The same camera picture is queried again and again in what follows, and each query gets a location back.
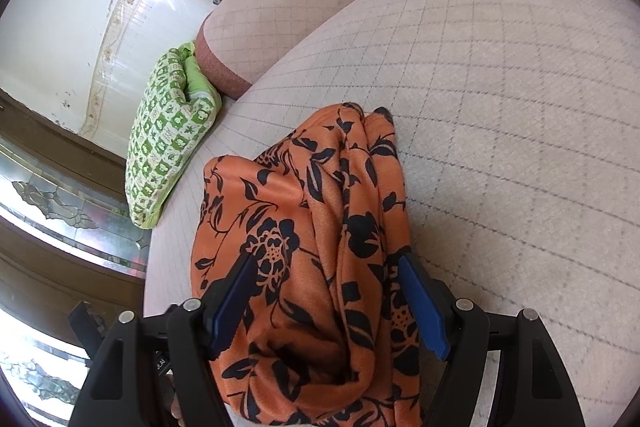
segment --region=metal screw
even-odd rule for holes
[[[524,318],[528,321],[536,321],[539,317],[538,312],[533,308],[524,308],[522,310],[522,315],[524,315]]]
[[[474,304],[469,299],[458,299],[456,301],[456,308],[463,312],[469,312],[474,308]]]
[[[118,320],[122,323],[122,324],[128,324],[130,323],[134,318],[136,318],[136,314],[134,312],[132,312],[131,310],[127,310],[125,312],[122,312],[120,314],[120,316],[118,317]]]
[[[182,307],[188,312],[194,312],[200,307],[200,299],[187,299]]]

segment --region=blue gripper pad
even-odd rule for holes
[[[235,275],[235,278],[212,320],[210,353],[220,354],[231,346],[242,319],[242,314],[244,314],[249,299],[254,294],[255,277],[258,271],[255,257],[253,255],[248,256],[236,274],[234,274],[234,268],[231,269],[227,277]]]
[[[418,325],[420,338],[427,349],[433,351],[439,360],[446,360],[451,350],[447,340],[444,318],[438,311],[420,277],[406,256],[398,261],[398,279],[402,293],[409,303],[409,309]]]

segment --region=stained glass panel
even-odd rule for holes
[[[144,278],[151,231],[125,203],[76,182],[0,137],[0,216],[54,247]]]
[[[0,369],[24,408],[46,425],[68,425],[88,372],[84,349],[34,330],[2,310],[0,331]]]

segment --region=orange floral fabric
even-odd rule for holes
[[[389,112],[317,111],[255,161],[212,159],[193,246],[202,296],[239,253],[258,262],[220,393],[256,423],[420,425],[417,327],[397,280],[409,249]]]

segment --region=white wall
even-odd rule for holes
[[[79,132],[117,1],[11,0],[0,19],[0,88]]]
[[[193,40],[212,0],[118,0],[106,28],[80,136],[126,156],[149,73],[170,48]]]

